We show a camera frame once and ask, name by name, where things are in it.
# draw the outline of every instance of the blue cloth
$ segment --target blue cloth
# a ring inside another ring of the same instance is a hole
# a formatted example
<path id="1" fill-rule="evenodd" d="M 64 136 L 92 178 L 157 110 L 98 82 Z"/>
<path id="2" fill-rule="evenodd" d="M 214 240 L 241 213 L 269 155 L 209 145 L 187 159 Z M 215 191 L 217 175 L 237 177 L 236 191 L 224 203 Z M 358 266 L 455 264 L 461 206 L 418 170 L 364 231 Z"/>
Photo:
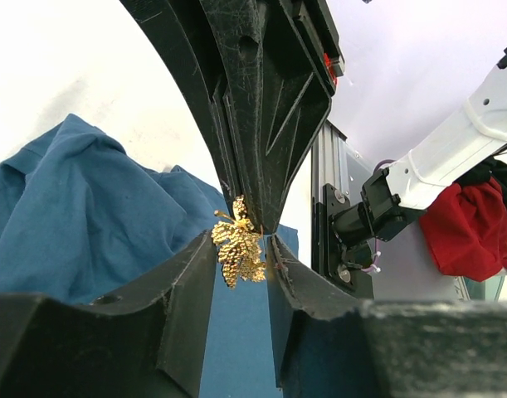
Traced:
<path id="1" fill-rule="evenodd" d="M 179 252 L 217 221 L 222 194 L 180 167 L 145 169 L 75 115 L 0 164 L 0 292 L 89 303 Z M 278 235 L 295 252 L 295 230 Z M 217 272 L 202 398 L 279 397 L 266 284 Z"/>

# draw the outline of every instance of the red cloth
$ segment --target red cloth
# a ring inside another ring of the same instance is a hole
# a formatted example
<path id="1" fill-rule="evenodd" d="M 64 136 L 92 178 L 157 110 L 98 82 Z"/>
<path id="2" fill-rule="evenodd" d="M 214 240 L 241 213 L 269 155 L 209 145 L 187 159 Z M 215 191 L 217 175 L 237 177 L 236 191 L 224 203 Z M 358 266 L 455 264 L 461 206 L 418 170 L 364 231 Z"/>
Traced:
<path id="1" fill-rule="evenodd" d="M 507 269 L 507 211 L 494 178 L 472 187 L 448 187 L 420 225 L 442 274 L 482 282 Z"/>

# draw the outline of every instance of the gold object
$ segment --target gold object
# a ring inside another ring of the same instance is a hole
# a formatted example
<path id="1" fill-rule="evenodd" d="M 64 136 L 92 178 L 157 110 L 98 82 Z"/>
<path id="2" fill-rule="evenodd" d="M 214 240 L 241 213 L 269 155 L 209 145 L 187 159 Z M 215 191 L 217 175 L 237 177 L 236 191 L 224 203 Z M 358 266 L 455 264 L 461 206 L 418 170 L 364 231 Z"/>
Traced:
<path id="1" fill-rule="evenodd" d="M 254 232 L 254 226 L 247 218 L 244 196 L 233 202 L 234 219 L 222 211 L 215 211 L 214 215 L 232 221 L 219 221 L 211 234 L 212 242 L 220 246 L 218 262 L 222 264 L 227 286 L 234 289 L 239 277 L 253 282 L 265 280 L 266 263 L 261 261 L 262 250 L 259 245 L 262 235 Z"/>

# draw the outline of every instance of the screw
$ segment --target screw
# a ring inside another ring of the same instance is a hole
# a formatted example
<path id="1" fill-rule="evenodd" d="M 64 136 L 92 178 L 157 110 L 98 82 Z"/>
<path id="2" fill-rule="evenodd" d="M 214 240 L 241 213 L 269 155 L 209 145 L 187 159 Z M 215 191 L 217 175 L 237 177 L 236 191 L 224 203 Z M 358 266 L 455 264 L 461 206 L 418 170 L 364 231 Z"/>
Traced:
<path id="1" fill-rule="evenodd" d="M 351 281 L 351 273 L 342 265 L 338 267 L 338 276 L 346 284 L 348 284 Z"/>
<path id="2" fill-rule="evenodd" d="M 345 203 L 345 196 L 342 195 L 342 192 L 335 190 L 334 191 L 334 197 L 337 201 L 339 201 L 342 205 Z"/>

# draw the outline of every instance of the screw hole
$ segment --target screw hole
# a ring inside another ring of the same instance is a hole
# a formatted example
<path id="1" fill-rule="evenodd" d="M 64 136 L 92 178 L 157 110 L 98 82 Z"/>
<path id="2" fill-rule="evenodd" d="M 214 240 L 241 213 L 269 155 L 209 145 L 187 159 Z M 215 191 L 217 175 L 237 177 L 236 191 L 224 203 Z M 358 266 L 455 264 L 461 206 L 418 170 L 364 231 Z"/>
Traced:
<path id="1" fill-rule="evenodd" d="M 91 303 L 91 305 L 105 305 L 112 304 L 120 301 L 122 298 L 115 294 L 106 294 L 105 296 L 98 297 L 95 301 Z"/>
<path id="2" fill-rule="evenodd" d="M 242 36 L 238 42 L 240 56 L 247 62 L 255 60 L 257 52 L 259 51 L 259 43 L 253 40 L 250 36 Z"/>

